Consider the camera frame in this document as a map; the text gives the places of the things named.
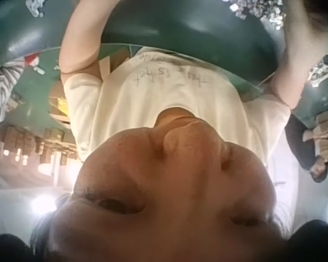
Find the light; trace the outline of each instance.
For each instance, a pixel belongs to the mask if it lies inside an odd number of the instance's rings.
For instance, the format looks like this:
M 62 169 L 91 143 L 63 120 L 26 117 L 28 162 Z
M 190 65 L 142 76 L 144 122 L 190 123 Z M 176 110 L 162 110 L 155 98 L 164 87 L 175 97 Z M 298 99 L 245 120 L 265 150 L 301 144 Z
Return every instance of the light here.
M 44 215 L 56 211 L 55 200 L 48 195 L 41 195 L 32 201 L 32 210 L 37 215 Z
M 52 174 L 52 164 L 41 164 L 38 166 L 38 171 L 46 176 L 51 176 Z
M 67 174 L 69 176 L 69 180 L 72 183 L 73 187 L 75 182 L 77 181 L 81 166 L 83 165 L 81 161 L 69 159 L 67 165 Z
M 233 5 L 230 6 L 230 9 L 232 10 L 232 12 L 237 11 L 238 8 L 239 8 L 238 4 L 233 4 Z
M 28 164 L 28 156 L 23 156 L 22 165 L 26 166 Z

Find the yellow object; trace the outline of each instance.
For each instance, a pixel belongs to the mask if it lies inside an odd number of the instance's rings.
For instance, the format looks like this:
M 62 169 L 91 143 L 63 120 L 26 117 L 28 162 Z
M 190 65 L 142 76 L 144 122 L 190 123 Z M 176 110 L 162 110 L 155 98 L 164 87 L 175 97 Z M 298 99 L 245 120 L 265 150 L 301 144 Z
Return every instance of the yellow object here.
M 69 117 L 68 103 L 65 98 L 57 98 L 57 107 L 62 113 L 66 114 Z

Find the t-shirt sleeve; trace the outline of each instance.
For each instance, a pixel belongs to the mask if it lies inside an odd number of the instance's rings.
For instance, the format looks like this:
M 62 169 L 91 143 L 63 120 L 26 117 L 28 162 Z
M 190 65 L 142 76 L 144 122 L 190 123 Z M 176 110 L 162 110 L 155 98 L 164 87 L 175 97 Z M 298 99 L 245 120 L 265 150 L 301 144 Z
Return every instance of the t-shirt sleeve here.
M 71 76 L 64 84 L 71 129 L 81 160 L 88 155 L 102 81 L 89 74 Z
M 271 94 L 244 103 L 249 127 L 253 131 L 255 147 L 260 158 L 267 164 L 281 133 L 290 117 L 290 108 Z

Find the hand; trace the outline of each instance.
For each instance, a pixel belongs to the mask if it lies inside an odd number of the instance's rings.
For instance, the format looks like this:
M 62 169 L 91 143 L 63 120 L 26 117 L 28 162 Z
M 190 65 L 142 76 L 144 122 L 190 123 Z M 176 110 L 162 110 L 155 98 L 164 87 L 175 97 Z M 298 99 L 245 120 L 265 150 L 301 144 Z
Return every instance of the hand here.
M 328 54 L 328 18 L 307 12 L 305 1 L 311 0 L 285 2 L 285 55 L 294 68 L 309 72 Z

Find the small object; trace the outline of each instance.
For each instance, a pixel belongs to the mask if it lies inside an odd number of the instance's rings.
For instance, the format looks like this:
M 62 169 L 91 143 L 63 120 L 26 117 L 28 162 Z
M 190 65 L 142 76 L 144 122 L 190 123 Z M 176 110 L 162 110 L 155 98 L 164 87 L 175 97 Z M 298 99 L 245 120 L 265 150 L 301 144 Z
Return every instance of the small object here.
M 33 70 L 35 72 L 37 72 L 38 74 L 40 74 L 40 75 L 44 75 L 45 74 L 45 70 L 42 69 L 41 67 L 35 66 L 35 67 L 33 67 Z
M 45 0 L 26 0 L 26 6 L 34 17 L 44 17 L 44 14 L 39 11 L 44 3 Z
M 232 12 L 237 11 L 238 8 L 239 8 L 238 4 L 233 4 L 233 5 L 230 6 L 230 9 L 232 10 Z

